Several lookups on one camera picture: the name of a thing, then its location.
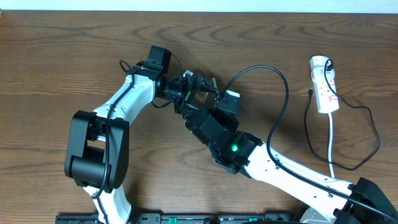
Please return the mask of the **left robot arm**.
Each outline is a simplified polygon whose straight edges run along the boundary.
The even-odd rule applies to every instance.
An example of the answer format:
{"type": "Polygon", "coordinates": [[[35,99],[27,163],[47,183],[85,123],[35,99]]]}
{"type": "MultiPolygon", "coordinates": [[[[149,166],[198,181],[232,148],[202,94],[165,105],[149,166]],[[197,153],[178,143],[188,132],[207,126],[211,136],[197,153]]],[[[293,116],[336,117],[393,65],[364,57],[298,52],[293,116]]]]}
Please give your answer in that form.
{"type": "Polygon", "coordinates": [[[217,93],[214,81],[191,71],[165,77],[168,66],[141,61],[119,62],[126,76],[121,88],[92,112],[77,111],[72,118],[65,158],[65,175],[92,198],[100,223],[127,223],[132,213],[123,189],[129,161],[129,129],[154,98],[184,106],[196,92],[217,93]]]}

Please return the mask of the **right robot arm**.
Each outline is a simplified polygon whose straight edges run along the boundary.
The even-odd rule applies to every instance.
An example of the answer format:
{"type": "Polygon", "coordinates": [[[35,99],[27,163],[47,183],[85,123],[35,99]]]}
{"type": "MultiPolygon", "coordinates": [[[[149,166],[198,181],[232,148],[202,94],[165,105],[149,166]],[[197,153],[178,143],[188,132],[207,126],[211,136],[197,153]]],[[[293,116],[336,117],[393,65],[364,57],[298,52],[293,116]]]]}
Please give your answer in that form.
{"type": "Polygon", "coordinates": [[[328,223],[397,223],[397,210],[372,181],[356,184],[328,177],[238,131],[238,120],[217,109],[185,113],[186,128],[208,147],[216,163],[232,174],[265,182],[299,199],[328,223]]]}

